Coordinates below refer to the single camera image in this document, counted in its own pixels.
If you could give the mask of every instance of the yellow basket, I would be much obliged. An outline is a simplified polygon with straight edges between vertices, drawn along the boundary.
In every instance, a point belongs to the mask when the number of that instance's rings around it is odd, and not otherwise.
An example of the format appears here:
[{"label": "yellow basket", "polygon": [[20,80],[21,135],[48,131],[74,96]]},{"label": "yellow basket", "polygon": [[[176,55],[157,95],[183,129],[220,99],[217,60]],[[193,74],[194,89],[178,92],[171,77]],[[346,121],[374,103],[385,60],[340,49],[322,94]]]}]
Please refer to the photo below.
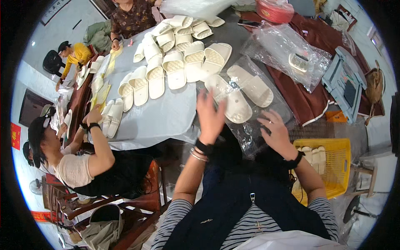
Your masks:
[{"label": "yellow basket", "polygon": [[[295,140],[296,148],[308,146],[310,148],[324,147],[326,151],[325,172],[321,175],[326,188],[326,196],[332,199],[347,190],[350,173],[351,148],[349,139],[300,139]],[[300,187],[292,190],[292,194],[301,204],[307,206],[307,194]]]}]

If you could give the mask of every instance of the yellow shirt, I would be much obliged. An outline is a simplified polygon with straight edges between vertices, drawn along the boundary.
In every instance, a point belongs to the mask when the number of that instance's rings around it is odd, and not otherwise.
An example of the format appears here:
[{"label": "yellow shirt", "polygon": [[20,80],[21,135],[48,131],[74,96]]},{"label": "yellow shirt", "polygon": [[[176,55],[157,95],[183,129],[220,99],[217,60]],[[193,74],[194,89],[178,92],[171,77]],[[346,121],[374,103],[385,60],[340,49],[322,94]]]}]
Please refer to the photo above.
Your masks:
[{"label": "yellow shirt", "polygon": [[83,43],[76,43],[74,45],[75,57],[69,55],[67,57],[67,63],[65,64],[65,69],[62,75],[66,77],[70,71],[71,64],[78,64],[80,60],[83,60],[82,64],[86,64],[92,57],[92,52]]}]

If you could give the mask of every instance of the striped shirt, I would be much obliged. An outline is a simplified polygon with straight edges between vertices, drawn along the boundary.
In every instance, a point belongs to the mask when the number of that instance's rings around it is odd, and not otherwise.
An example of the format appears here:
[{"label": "striped shirt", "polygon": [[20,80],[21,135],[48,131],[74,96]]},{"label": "striped shirt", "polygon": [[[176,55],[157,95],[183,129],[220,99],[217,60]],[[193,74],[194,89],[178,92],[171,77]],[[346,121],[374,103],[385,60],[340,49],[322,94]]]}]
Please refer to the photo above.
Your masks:
[{"label": "striped shirt", "polygon": [[[192,207],[190,202],[186,200],[179,199],[171,202],[164,222],[158,229],[153,241],[152,250],[162,249],[175,226],[188,214]],[[337,242],[338,225],[329,200],[323,197],[316,198],[308,205],[308,208],[321,217],[331,240]],[[282,230],[271,216],[267,215],[256,204],[252,204],[232,228],[220,249],[233,249],[254,236],[272,232],[282,232]]]}]

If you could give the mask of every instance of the black wrist strap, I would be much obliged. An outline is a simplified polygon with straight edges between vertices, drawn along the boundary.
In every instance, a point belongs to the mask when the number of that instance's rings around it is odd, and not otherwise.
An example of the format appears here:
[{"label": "black wrist strap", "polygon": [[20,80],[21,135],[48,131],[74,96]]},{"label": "black wrist strap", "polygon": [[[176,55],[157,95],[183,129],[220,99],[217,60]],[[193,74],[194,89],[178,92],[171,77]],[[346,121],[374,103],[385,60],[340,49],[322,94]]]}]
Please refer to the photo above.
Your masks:
[{"label": "black wrist strap", "polygon": [[91,124],[89,125],[88,131],[90,131],[93,127],[99,127],[99,129],[101,130],[101,127],[100,127],[99,124],[97,124],[97,123],[91,123]]},{"label": "black wrist strap", "polygon": [[305,155],[306,154],[304,152],[299,151],[296,159],[288,161],[288,168],[289,168],[288,170],[295,169],[297,167],[297,165],[299,164],[299,162],[301,161],[301,158]]},{"label": "black wrist strap", "polygon": [[212,150],[214,149],[213,145],[211,144],[205,145],[201,141],[199,141],[199,139],[196,140],[196,143],[194,145],[199,150],[201,150],[205,156],[209,156],[212,153]]}]

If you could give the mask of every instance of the black apron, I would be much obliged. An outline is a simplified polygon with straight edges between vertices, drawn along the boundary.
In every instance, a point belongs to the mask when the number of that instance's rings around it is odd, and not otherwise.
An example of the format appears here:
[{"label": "black apron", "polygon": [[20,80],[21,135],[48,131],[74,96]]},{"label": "black apron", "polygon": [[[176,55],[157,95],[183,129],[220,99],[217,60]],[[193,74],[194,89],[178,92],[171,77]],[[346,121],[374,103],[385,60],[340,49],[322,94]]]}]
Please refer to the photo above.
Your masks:
[{"label": "black apron", "polygon": [[220,249],[252,205],[250,193],[255,193],[254,203],[270,215],[282,231],[301,230],[330,240],[319,215],[300,204],[287,186],[275,178],[228,174],[176,225],[163,249]]},{"label": "black apron", "polygon": [[155,148],[112,151],[115,162],[106,172],[99,174],[87,185],[71,188],[87,196],[135,193],[140,195],[140,185],[146,176],[152,160],[160,156]]}]

